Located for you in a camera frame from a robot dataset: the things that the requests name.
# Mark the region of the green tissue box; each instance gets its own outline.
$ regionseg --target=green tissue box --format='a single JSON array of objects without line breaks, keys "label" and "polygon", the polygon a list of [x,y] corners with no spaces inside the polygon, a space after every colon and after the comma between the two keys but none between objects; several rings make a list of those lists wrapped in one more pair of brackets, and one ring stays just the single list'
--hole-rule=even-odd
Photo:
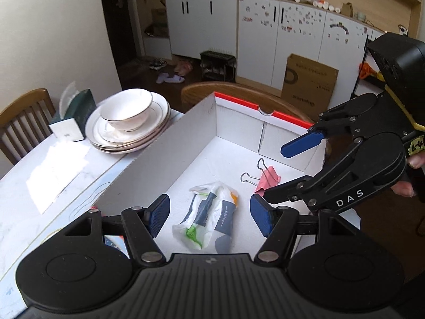
[{"label": "green tissue box", "polygon": [[84,90],[74,97],[63,119],[59,116],[59,110],[56,112],[49,127],[59,140],[83,140],[87,119],[95,109],[96,103],[90,89]]}]

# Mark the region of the wooden chair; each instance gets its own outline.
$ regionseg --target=wooden chair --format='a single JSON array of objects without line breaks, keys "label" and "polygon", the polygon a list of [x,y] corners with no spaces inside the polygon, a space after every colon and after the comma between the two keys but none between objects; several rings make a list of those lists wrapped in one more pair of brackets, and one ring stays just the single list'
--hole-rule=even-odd
[{"label": "wooden chair", "polygon": [[247,86],[229,82],[199,82],[185,86],[181,91],[183,107],[189,110],[214,91],[256,103],[265,113],[280,111],[281,113],[313,123],[305,113],[278,97]]},{"label": "wooden chair", "polygon": [[20,96],[0,114],[0,150],[13,165],[52,134],[46,111],[50,117],[55,114],[49,93],[46,89],[35,89]]}]

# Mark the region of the cardboard box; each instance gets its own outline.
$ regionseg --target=cardboard box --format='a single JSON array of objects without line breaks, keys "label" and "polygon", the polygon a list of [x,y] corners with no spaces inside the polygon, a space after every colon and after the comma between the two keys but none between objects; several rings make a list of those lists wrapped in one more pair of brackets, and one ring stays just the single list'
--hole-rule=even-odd
[{"label": "cardboard box", "polygon": [[319,114],[328,109],[337,76],[335,68],[291,54],[280,97],[318,121]]},{"label": "cardboard box", "polygon": [[[172,225],[179,224],[189,210],[191,187],[222,181],[239,193],[233,216],[231,253],[254,257],[264,237],[251,217],[249,200],[255,186],[242,183],[241,174],[260,177],[257,162],[264,158],[281,176],[281,183],[322,169],[326,141],[293,158],[280,154],[282,144],[304,134],[310,124],[288,116],[258,111],[258,105],[216,93],[197,104],[144,150],[94,205],[102,215],[120,214],[132,206],[149,206],[163,193],[171,210],[155,242],[167,259],[172,253],[189,253],[173,238]],[[302,214],[309,210],[303,201],[286,202]]]},{"label": "cardboard box", "polygon": [[152,9],[152,23],[155,25],[167,26],[167,10],[165,8]]}]

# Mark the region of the stack of plates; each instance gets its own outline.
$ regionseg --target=stack of plates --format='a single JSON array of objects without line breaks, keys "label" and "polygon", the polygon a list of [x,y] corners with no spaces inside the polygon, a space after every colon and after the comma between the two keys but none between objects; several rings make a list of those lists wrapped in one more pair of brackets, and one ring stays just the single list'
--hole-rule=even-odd
[{"label": "stack of plates", "polygon": [[171,110],[167,100],[158,93],[153,96],[147,120],[136,130],[127,132],[113,128],[100,115],[101,105],[86,123],[86,137],[92,145],[107,153],[130,153],[150,145],[168,127]]}]

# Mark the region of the dark doorway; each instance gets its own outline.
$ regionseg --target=dark doorway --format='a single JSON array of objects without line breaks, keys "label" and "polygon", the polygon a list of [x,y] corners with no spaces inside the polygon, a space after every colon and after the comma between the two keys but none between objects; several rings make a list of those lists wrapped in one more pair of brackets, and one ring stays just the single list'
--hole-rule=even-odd
[{"label": "dark doorway", "polygon": [[106,29],[115,66],[136,58],[127,0],[102,0]]}]

